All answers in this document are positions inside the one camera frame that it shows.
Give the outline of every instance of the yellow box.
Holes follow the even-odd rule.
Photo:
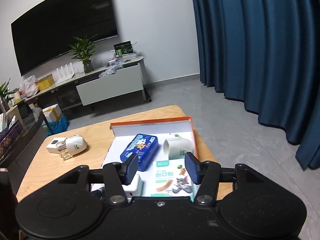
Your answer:
[[[54,84],[52,74],[47,75],[46,77],[37,81],[39,91],[45,90],[48,87],[51,87]]]

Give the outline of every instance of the wooden table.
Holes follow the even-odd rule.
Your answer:
[[[110,130],[111,122],[170,118],[179,116],[185,116],[184,112],[179,106],[166,106],[60,133],[59,137],[72,137],[75,134],[80,134],[84,137],[88,145],[84,152],[65,161],[62,160],[58,154],[52,154],[47,151],[46,146],[50,143],[53,137],[57,137],[57,135],[49,136],[44,140],[35,157],[33,158],[33,161],[29,166],[17,193],[17,199],[19,201],[22,200],[30,193],[79,165],[86,164],[90,167],[90,169],[99,169],[104,158],[106,157],[109,147],[114,140],[113,132]],[[195,134],[200,161],[217,161],[199,134],[197,132]],[[231,191],[231,183],[220,183],[218,199],[223,198]]]

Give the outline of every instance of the television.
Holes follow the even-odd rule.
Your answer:
[[[73,37],[100,41],[118,35],[111,0],[45,0],[11,30],[21,76],[66,54],[76,43]]]

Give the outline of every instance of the potted plant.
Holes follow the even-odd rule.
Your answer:
[[[83,39],[79,37],[74,37],[78,42],[75,45],[69,45],[71,52],[73,52],[73,59],[79,59],[82,61],[84,66],[84,72],[89,73],[94,71],[94,68],[91,64],[90,57],[94,54],[94,44],[92,43],[91,38],[85,36]]]
[[[0,85],[0,111],[2,111],[3,113],[6,113],[10,109],[8,106],[8,102],[12,98],[9,98],[8,95],[15,93],[15,90],[8,91],[9,82],[10,82],[10,79],[9,81],[4,82],[3,84]]]

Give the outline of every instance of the white wall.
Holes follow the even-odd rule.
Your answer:
[[[64,55],[20,76],[11,23],[42,1],[0,0],[0,82],[11,78],[10,88],[19,86],[31,74],[41,78],[71,61],[82,67]],[[113,49],[113,44],[131,40],[132,44],[137,42],[134,50],[145,57],[148,82],[199,73],[192,0],[113,0],[113,4],[119,37],[97,43],[97,54],[92,58],[95,67],[109,57],[106,51]]]

